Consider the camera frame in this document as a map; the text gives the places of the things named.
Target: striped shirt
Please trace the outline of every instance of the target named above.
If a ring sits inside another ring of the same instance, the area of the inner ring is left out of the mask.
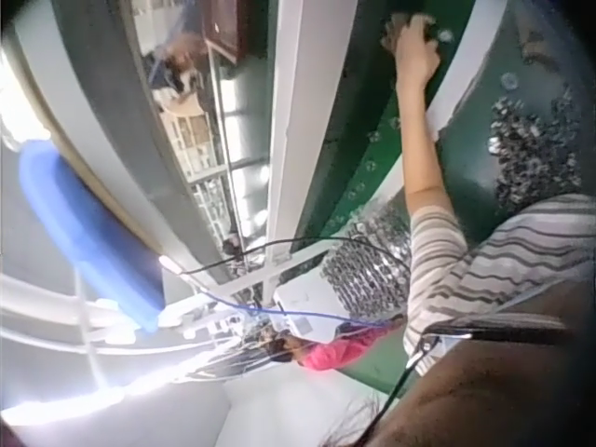
[[[581,195],[534,204],[471,251],[449,211],[418,210],[412,216],[406,352],[411,356],[434,322],[494,312],[536,288],[591,274],[595,238],[596,203]],[[426,373],[443,353],[434,349],[417,371]]]

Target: blue object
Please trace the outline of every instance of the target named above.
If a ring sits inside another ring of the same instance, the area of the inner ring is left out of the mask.
[[[157,255],[87,189],[51,141],[21,147],[19,176],[35,214],[73,268],[101,298],[116,301],[147,332],[156,331],[166,306]]]

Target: white beam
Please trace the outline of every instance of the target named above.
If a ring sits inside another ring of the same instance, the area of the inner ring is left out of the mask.
[[[358,0],[280,0],[267,240],[293,237],[335,101]],[[266,262],[289,246],[266,250]],[[272,286],[264,284],[264,303]]]

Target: woman's hand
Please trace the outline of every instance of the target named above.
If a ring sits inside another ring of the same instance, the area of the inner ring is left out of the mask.
[[[386,26],[383,46],[395,57],[399,91],[424,90],[440,64],[438,43],[425,40],[425,31],[434,19],[423,14],[406,23],[403,14],[394,14]]]

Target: black cable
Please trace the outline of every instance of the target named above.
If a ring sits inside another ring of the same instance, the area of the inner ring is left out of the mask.
[[[391,251],[382,249],[381,247],[377,247],[376,245],[372,244],[371,242],[369,242],[366,239],[362,240],[360,238],[339,237],[339,236],[292,237],[289,239],[272,240],[272,241],[267,242],[259,247],[255,247],[253,249],[243,251],[238,256],[245,257],[245,256],[248,256],[249,254],[255,253],[256,251],[260,251],[262,249],[266,249],[267,247],[270,247],[272,245],[277,245],[277,244],[292,244],[294,242],[314,242],[314,241],[321,241],[321,240],[336,240],[336,241],[341,241],[341,242],[350,242],[350,243],[360,244],[365,247],[369,247],[370,249],[373,249],[375,251],[378,251],[380,253],[383,253],[385,256],[388,256],[389,258],[391,258],[396,264],[398,264],[401,267],[404,267],[407,269],[410,268],[401,259],[397,258],[393,253],[391,253]],[[223,259],[216,263],[197,268],[195,270],[188,270],[186,272],[182,272],[181,275],[194,275],[196,273],[201,273],[201,272],[204,272],[205,270],[209,270],[210,268],[219,267],[220,265],[231,263],[231,262],[235,261],[236,259],[237,259],[237,256],[226,258],[226,259]]]

